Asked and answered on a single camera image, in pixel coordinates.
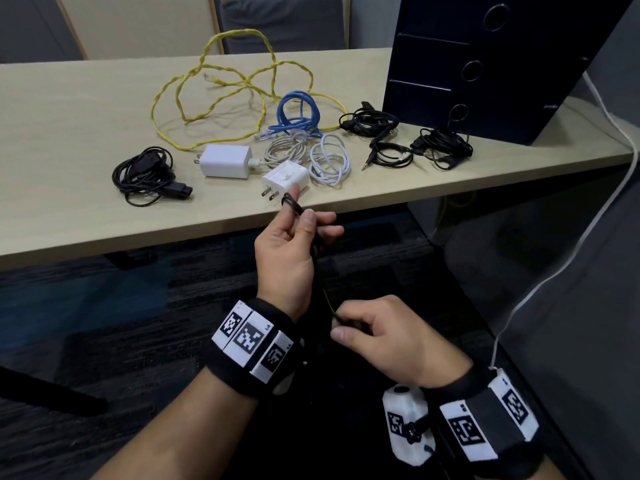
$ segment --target qr code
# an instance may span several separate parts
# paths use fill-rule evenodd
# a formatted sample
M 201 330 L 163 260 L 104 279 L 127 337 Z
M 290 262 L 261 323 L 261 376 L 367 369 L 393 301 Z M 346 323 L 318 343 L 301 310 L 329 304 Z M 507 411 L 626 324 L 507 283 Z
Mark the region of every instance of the qr code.
M 282 350 L 276 344 L 273 344 L 260 364 L 269 371 L 275 372 L 285 354 L 286 352 L 284 352 L 284 350 Z
M 247 323 L 242 327 L 242 331 L 236 335 L 234 342 L 251 353 L 263 337 L 264 334 L 260 330 L 251 325 L 251 323 Z
M 522 403 L 513 389 L 509 389 L 507 394 L 502 396 L 502 402 L 508 407 L 509 411 L 511 411 L 511 414 L 516 418 L 518 424 L 522 426 L 522 423 L 524 423 L 525 419 L 529 416 L 529 411 L 527 411 L 527 407 Z
M 387 412 L 389 418 L 389 431 L 398 436 L 403 435 L 404 419 L 399 414 Z
M 448 421 L 460 445 L 469 446 L 486 443 L 482 433 L 480 433 L 480 429 L 471 416 L 460 416 L 449 419 Z
M 238 325 L 242 323 L 242 320 L 243 319 L 240 315 L 237 315 L 235 312 L 231 312 L 225 322 L 222 323 L 220 330 L 222 330 L 222 333 L 224 333 L 226 336 L 231 337 L 231 335 L 233 335 L 236 331 Z

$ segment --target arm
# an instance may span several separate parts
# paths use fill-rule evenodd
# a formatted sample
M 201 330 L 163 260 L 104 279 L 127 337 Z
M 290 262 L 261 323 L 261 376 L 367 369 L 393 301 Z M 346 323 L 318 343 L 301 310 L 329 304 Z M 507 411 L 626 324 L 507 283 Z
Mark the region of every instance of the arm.
M 292 190 L 297 198 L 299 191 Z M 314 265 L 311 242 L 318 224 L 325 241 L 340 236 L 328 226 L 333 212 L 306 211 L 297 218 L 285 205 L 258 236 L 255 257 L 258 298 L 293 322 L 311 299 Z M 258 400 L 235 390 L 203 369 L 174 402 L 135 436 L 93 477 L 96 480 L 197 480 L 219 478 L 227 467 Z
M 473 366 L 467 355 L 416 315 L 400 298 L 347 301 L 337 311 L 366 323 L 373 336 L 334 320 L 331 337 L 362 355 L 398 383 L 434 389 L 452 384 Z M 531 480 L 564 480 L 546 458 Z

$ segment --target person's right hand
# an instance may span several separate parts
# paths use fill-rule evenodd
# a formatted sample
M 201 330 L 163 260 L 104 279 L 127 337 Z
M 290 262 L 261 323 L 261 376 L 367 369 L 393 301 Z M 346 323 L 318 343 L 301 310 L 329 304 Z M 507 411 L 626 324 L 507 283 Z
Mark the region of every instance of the person's right hand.
M 432 329 L 396 296 L 346 301 L 337 314 L 368 324 L 373 337 L 333 320 L 331 338 L 362 355 L 398 383 L 444 387 L 464 376 L 471 359 Z

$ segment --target white cord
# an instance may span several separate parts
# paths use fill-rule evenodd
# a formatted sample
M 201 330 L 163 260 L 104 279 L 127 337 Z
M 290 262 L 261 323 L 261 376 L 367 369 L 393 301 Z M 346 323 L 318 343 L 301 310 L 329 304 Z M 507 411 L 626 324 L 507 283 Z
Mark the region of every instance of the white cord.
M 307 153 L 308 138 L 309 136 L 304 132 L 278 136 L 264 151 L 263 165 L 276 168 L 286 160 L 301 163 Z
M 526 304 L 526 302 L 528 302 L 530 300 L 530 298 L 533 295 L 535 295 L 537 293 L 537 291 L 542 287 L 542 285 L 544 285 L 545 283 L 547 283 L 547 282 L 551 281 L 552 279 L 554 279 L 558 274 L 562 273 L 572 263 L 573 259 L 575 259 L 575 257 L 577 256 L 578 252 L 580 252 L 580 249 L 581 249 L 582 245 L 587 240 L 587 237 L 589 236 L 591 231 L 594 229 L 594 227 L 596 227 L 596 225 L 598 224 L 598 222 L 600 221 L 600 219 L 602 218 L 604 213 L 610 208 L 610 206 L 613 203 L 613 201 L 615 201 L 615 199 L 618 198 L 618 196 L 620 195 L 620 192 L 622 192 L 622 190 L 628 184 L 628 182 L 631 179 L 631 176 L 634 174 L 634 172 L 636 170 L 636 167 L 637 167 L 637 164 L 638 164 L 638 147 L 636 146 L 636 143 L 633 141 L 633 139 L 631 139 L 631 137 L 622 128 L 620 128 L 620 124 L 618 124 L 618 122 L 615 119 L 613 119 L 613 116 L 611 115 L 611 113 L 608 112 L 608 110 L 607 110 L 607 108 L 606 108 L 606 106 L 604 104 L 604 101 L 602 100 L 602 97 L 601 97 L 600 93 L 598 92 L 596 86 L 593 84 L 593 81 L 591 80 L 591 78 L 589 77 L 589 74 L 587 74 L 587 72 L 585 72 L 583 74 L 583 78 L 584 78 L 584 81 L 587 83 L 587 86 L 589 87 L 589 90 L 591 90 L 591 93 L 593 94 L 593 96 L 598 101 L 598 104 L 600 105 L 600 108 L 604 112 L 604 115 L 606 116 L 606 118 L 614 126 L 614 128 L 617 129 L 622 136 L 624 136 L 626 139 L 628 139 L 629 143 L 631 143 L 631 148 L 633 148 L 633 160 L 631 161 L 631 166 L 629 167 L 629 170 L 628 170 L 627 174 L 622 179 L 622 182 L 620 182 L 620 185 L 618 186 L 618 188 L 615 190 L 615 192 L 613 192 L 611 194 L 611 197 L 609 197 L 609 199 L 604 203 L 604 205 L 602 206 L 600 211 L 596 214 L 596 217 L 594 217 L 593 220 L 591 221 L 591 224 L 589 224 L 587 229 L 580 236 L 580 239 L 578 239 L 578 242 L 576 243 L 575 247 L 571 251 L 571 254 L 569 255 L 569 258 L 564 262 L 564 264 L 562 266 L 560 266 L 560 269 L 558 269 L 554 274 L 552 274 L 551 276 L 549 276 L 545 280 L 539 282 L 536 285 L 536 287 L 533 288 L 533 290 L 531 290 L 529 292 L 529 294 L 526 295 L 524 297 L 524 299 L 521 302 L 519 302 L 514 307 L 514 309 L 511 311 L 511 313 L 509 314 L 509 318 L 507 319 L 507 323 L 505 323 L 503 329 L 500 330 L 500 333 L 498 333 L 498 335 L 496 335 L 495 341 L 493 343 L 493 355 L 491 357 L 491 365 L 489 366 L 489 369 L 492 369 L 492 370 L 496 370 L 495 359 L 496 359 L 496 355 L 498 354 L 498 342 L 500 341 L 500 337 L 502 336 L 502 334 L 509 327 L 509 325 L 511 323 L 511 319 L 513 318 L 513 316 L 518 312 L 519 309 L 521 309 L 524 306 L 524 304 Z
M 336 143 L 327 141 L 329 138 L 337 140 Z M 327 146 L 338 148 L 339 153 L 327 152 Z M 347 149 L 343 140 L 334 134 L 326 134 L 315 144 L 309 152 L 311 166 L 309 174 L 316 182 L 324 185 L 336 187 L 340 185 L 351 173 L 351 161 L 347 155 Z M 339 162 L 340 166 L 334 166 L 334 162 Z

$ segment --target yellow cable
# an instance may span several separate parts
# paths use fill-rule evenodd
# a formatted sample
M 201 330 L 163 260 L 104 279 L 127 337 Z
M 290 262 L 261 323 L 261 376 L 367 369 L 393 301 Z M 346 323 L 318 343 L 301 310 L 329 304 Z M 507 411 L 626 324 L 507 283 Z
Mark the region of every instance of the yellow cable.
M 253 72 L 249 77 L 245 77 L 244 74 L 242 74 L 240 71 L 234 69 L 233 67 L 220 67 L 220 66 L 213 66 L 211 64 L 205 64 L 205 58 L 207 55 L 209 55 L 209 51 L 211 49 L 211 46 L 213 44 L 215 44 L 218 40 L 223 40 L 226 39 L 227 37 L 236 37 L 236 36 L 240 36 L 240 35 L 255 35 L 260 37 L 263 41 L 264 44 L 267 46 L 267 49 L 269 50 L 269 53 L 271 54 L 271 62 L 272 64 L 270 66 L 267 67 L 262 67 L 258 70 L 256 70 L 255 72 Z M 245 30 L 231 30 L 228 32 L 222 32 L 218 35 L 213 36 L 208 44 L 204 47 L 204 51 L 202 53 L 202 55 L 200 56 L 200 62 L 198 63 L 198 65 L 196 65 L 196 67 L 193 67 L 192 69 L 190 69 L 190 71 L 188 71 L 186 74 L 181 74 L 181 75 L 176 75 L 174 77 L 171 78 L 171 80 L 169 80 L 169 82 L 167 82 L 163 88 L 160 90 L 160 92 L 158 94 L 156 94 L 156 97 L 154 99 L 154 103 L 151 106 L 151 122 L 153 123 L 154 128 L 156 129 L 156 133 L 157 135 L 164 139 L 167 143 L 171 144 L 172 146 L 176 147 L 178 150 L 183 150 L 185 152 L 188 152 L 190 150 L 194 150 L 199 146 L 203 146 L 204 144 L 210 144 L 210 143 L 226 143 L 229 141 L 240 141 L 246 138 L 249 138 L 251 136 L 253 136 L 256 133 L 260 133 L 261 129 L 262 129 L 262 125 L 264 124 L 264 120 L 267 117 L 267 101 L 265 99 L 265 97 L 271 98 L 273 99 L 275 102 L 280 101 L 280 99 L 282 99 L 282 96 L 279 96 L 276 94 L 275 91 L 275 86 L 276 86 L 276 76 L 278 73 L 278 67 L 284 64 L 292 64 L 295 65 L 297 67 L 300 67 L 300 69 L 302 69 L 303 71 L 307 72 L 309 74 L 309 78 L 310 78 L 310 82 L 309 82 L 309 88 L 308 88 L 308 93 L 311 96 L 314 97 L 322 97 L 325 99 L 329 99 L 330 101 L 333 101 L 334 103 L 338 104 L 338 106 L 340 106 L 340 109 L 342 110 L 343 113 L 347 113 L 347 108 L 345 108 L 344 104 L 342 104 L 340 101 L 338 101 L 338 99 L 328 96 L 326 94 L 321 94 L 321 93 L 314 93 L 312 92 L 313 89 L 313 85 L 314 85 L 314 74 L 313 72 L 311 72 L 308 68 L 306 68 L 304 65 L 295 62 L 295 61 L 278 61 L 276 58 L 276 55 L 273 51 L 273 47 L 271 46 L 271 44 L 269 43 L 269 40 L 267 39 L 267 37 L 265 37 L 265 35 L 258 31 L 258 30 L 253 30 L 253 29 L 245 29 Z M 237 80 L 235 82 L 229 82 L 226 80 L 221 80 L 218 79 L 217 77 L 207 77 L 205 76 L 205 78 L 210 81 L 213 82 L 214 84 L 217 84 L 219 86 L 238 86 L 238 88 L 236 88 L 235 90 L 233 90 L 232 92 L 230 92 L 229 94 L 219 97 L 218 99 L 216 99 L 213 104 L 211 106 L 209 106 L 209 109 L 206 112 L 203 112 L 202 114 L 198 114 L 197 116 L 194 117 L 189 117 L 184 113 L 184 108 L 182 107 L 182 103 L 180 102 L 180 92 L 182 90 L 182 87 L 185 85 L 185 83 L 192 77 L 197 76 L 203 69 L 213 69 L 213 70 L 219 70 L 219 71 L 223 71 L 223 72 L 233 72 L 235 73 L 238 77 L 240 77 L 240 80 Z M 271 77 L 271 92 L 268 93 L 267 91 L 259 88 L 258 86 L 253 84 L 253 78 L 256 77 L 258 74 L 261 74 L 263 72 L 267 72 L 267 71 L 273 71 L 273 75 Z M 160 99 L 162 97 L 162 95 L 166 92 L 166 90 L 176 81 L 180 81 L 180 83 L 178 84 L 178 86 L 176 87 L 175 90 L 175 103 L 178 106 L 178 109 L 180 110 L 180 116 L 182 117 L 182 120 L 185 123 L 192 123 L 194 121 L 198 121 L 198 120 L 203 120 L 204 118 L 206 118 L 208 115 L 210 115 L 213 110 L 216 108 L 216 106 L 224 101 L 225 99 L 235 96 L 236 94 L 239 94 L 240 92 L 244 91 L 245 89 L 249 89 L 250 91 L 255 91 L 256 93 L 258 93 L 258 95 L 260 96 L 260 100 L 262 101 L 262 110 L 260 112 L 260 119 L 258 120 L 258 124 L 255 127 L 255 131 L 251 132 L 251 133 L 247 133 L 245 135 L 242 136 L 238 136 L 238 137 L 233 137 L 233 138 L 213 138 L 210 140 L 206 140 L 206 141 L 200 141 L 194 145 L 191 146 L 183 146 L 181 144 L 176 143 L 174 140 L 172 140 L 171 138 L 169 138 L 169 136 L 164 133 L 164 131 L 162 131 L 160 128 L 158 128 L 157 124 L 156 124 L 156 116 L 155 116 L 155 111 L 156 111 L 156 106 L 157 104 L 160 102 Z M 320 128 L 320 131 L 334 131 L 336 129 L 340 128 L 340 126 L 336 125 L 336 126 L 332 126 L 331 128 Z

